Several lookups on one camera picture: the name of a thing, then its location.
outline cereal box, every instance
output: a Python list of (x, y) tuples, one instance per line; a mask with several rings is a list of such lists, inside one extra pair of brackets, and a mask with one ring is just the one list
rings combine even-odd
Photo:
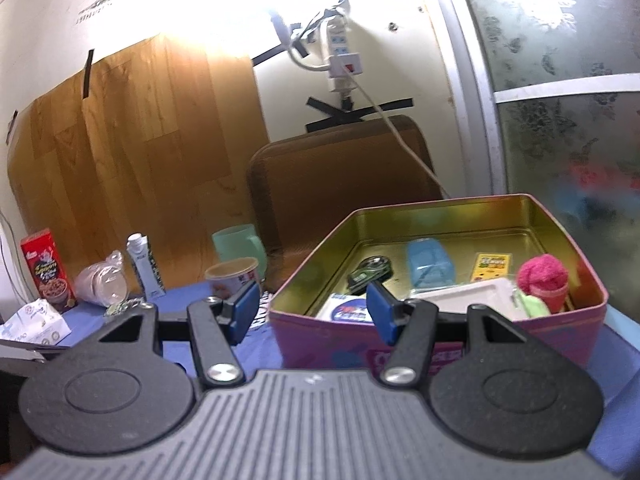
[(60, 313), (75, 306), (76, 297), (60, 261), (51, 231), (45, 229), (24, 238), (20, 247), (40, 296)]

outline plastic cup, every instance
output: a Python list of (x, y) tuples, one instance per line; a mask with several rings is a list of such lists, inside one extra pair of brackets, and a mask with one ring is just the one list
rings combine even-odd
[(247, 282), (254, 281), (260, 285), (258, 259), (246, 256), (220, 262), (205, 270), (204, 277), (211, 286), (212, 295), (227, 300)]
[(121, 269), (101, 262), (83, 269), (74, 283), (81, 300), (104, 307), (127, 299), (127, 280)]
[(552, 314), (557, 314), (564, 308), (564, 300), (566, 300), (566, 295), (569, 292), (569, 284), (566, 283), (555, 290), (544, 290), (538, 286), (529, 285), (529, 290), (532, 296), (540, 298), (546, 303)]

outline mint green mug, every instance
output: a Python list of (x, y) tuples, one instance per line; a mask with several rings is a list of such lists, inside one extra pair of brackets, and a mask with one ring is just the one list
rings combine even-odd
[(267, 253), (252, 224), (236, 225), (211, 235), (221, 262), (252, 256), (258, 260), (258, 274), (264, 279)]

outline power cord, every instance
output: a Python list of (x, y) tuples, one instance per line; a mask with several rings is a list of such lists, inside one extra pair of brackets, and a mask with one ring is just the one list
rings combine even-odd
[[(311, 72), (327, 72), (329, 70), (329, 65), (327, 65), (327, 64), (326, 65), (308, 65), (308, 64), (302, 62), (302, 60), (298, 59), (297, 56), (293, 53), (293, 45), (312, 26), (312, 24), (317, 20), (319, 15), (320, 15), (320, 13), (316, 14), (313, 17), (313, 19), (309, 22), (309, 24), (303, 29), (303, 31), (300, 34), (297, 34), (294, 38), (292, 38), (292, 40), (289, 41), (289, 46), (287, 47), (287, 52), (289, 54), (289, 57), (293, 61), (293, 63), (298, 65), (300, 68), (303, 68), (304, 70), (310, 70)], [(444, 198), (451, 198), (451, 194), (449, 193), (449, 191), (447, 191), (447, 189), (444, 187), (444, 184), (441, 183), (441, 181), (438, 179), (436, 174), (433, 173), (433, 171), (431, 171), (431, 168), (429, 166), (427, 166), (424, 163), (424, 161), (418, 155), (415, 154), (414, 150), (412, 150), (407, 145), (406, 142), (404, 142), (404, 140), (400, 136), (400, 133), (398, 132), (398, 130), (396, 129), (394, 124), (386, 116), (386, 114), (384, 113), (382, 108), (380, 108), (380, 106), (378, 106), (378, 104), (376, 104), (373, 101), (373, 99), (369, 96), (369, 94), (367, 94), (365, 89), (356, 81), (356, 79), (354, 78), (353, 74), (351, 74), (351, 72), (349, 72), (347, 67), (345, 67), (343, 65), (342, 66), (342, 70), (344, 71), (344, 75), (347, 76), (351, 80), (351, 82), (353, 82), (355, 87), (358, 90), (360, 90), (360, 92), (362, 92), (362, 95), (364, 95), (365, 99), (367, 101), (369, 101), (369, 104), (371, 104), (371, 106), (373, 106), (373, 109), (377, 112), (377, 114), (380, 116), (380, 118), (382, 118), (382, 120), (385, 122), (386, 126), (394, 134), (394, 137), (396, 138), (396, 141), (398, 142), (398, 144), (400, 144), (400, 147), (407, 153), (407, 155), (409, 155), (416, 162), (416, 164), (418, 164), (418, 166), (420, 166), (424, 170), (424, 172), (428, 175), (428, 177), (431, 180), (433, 180), (434, 183), (437, 184), (437, 186), (442, 191), (443, 197)]]
[(386, 126), (391, 130), (391, 133), (394, 134), (394, 137), (398, 141), (398, 144), (400, 144), (400, 147), (403, 150), (405, 150), (407, 155), (409, 155), (418, 164), (418, 166), (420, 166), (425, 171), (425, 173), (429, 176), (429, 178), (431, 180), (433, 180), (440, 187), (440, 190), (442, 190), (442, 196), (444, 198), (451, 198), (451, 194), (449, 193), (449, 191), (447, 191), (447, 189), (444, 187), (444, 184), (441, 183), (441, 181), (438, 179), (436, 174), (433, 173), (433, 171), (431, 171), (431, 168), (429, 166), (427, 166), (424, 163), (424, 161), (418, 155), (415, 154), (414, 150), (412, 150), (406, 142), (404, 142), (404, 139), (401, 137), (400, 133), (398, 132), (398, 129), (394, 126), (394, 124), (391, 122), (391, 120), (389, 120), (389, 118), (386, 116), (386, 114), (384, 113), (384, 110), (382, 108), (380, 108), (380, 106), (378, 106), (378, 104), (376, 104), (376, 102), (373, 101), (373, 99), (369, 96), (369, 94), (367, 94), (365, 89), (356, 81), (356, 78), (354, 78), (354, 76), (351, 74), (351, 72), (349, 72), (347, 67), (345, 67), (343, 65), (342, 66), (342, 70), (344, 71), (344, 74), (349, 79), (351, 79), (351, 82), (353, 82), (353, 84), (356, 86), (356, 88), (358, 90), (360, 90), (362, 95), (364, 95), (364, 98), (367, 101), (369, 101), (369, 104), (371, 104), (371, 106), (373, 106), (374, 110), (378, 113), (380, 118), (382, 118), (382, 120), (385, 122)]
[[(11, 235), (11, 240), (14, 244), (16, 253), (18, 253), (18, 245), (15, 241), (14, 228), (11, 226), (11, 222), (8, 221), (7, 217), (4, 215), (2, 210), (0, 210), (0, 219), (2, 219), (4, 224), (6, 224), (7, 227), (9, 228), (9, 234)], [(9, 272), (9, 266), (7, 265), (6, 257), (4, 255), (4, 244), (2, 243), (1, 235), (0, 235), (0, 256), (2, 256), (2, 264), (4, 265), (4, 270), (6, 271), (6, 275), (9, 278), (9, 284), (11, 285), (11, 289), (14, 292), (15, 299), (21, 302), (20, 306), (23, 306), (29, 303), (29, 301), (25, 300), (22, 294), (18, 291), (18, 288), (15, 286), (14, 279), (11, 277), (11, 273)], [(26, 278), (24, 277), (24, 273), (22, 272), (22, 267), (20, 266), (20, 262), (18, 262), (15, 265), (15, 270), (16, 270), (16, 273), (20, 275), (23, 282), (27, 283)]]

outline tissue box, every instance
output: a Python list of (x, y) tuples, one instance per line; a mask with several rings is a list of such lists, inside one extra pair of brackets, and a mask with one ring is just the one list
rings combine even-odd
[(0, 339), (55, 345), (71, 333), (62, 316), (47, 300), (27, 303), (0, 328)]

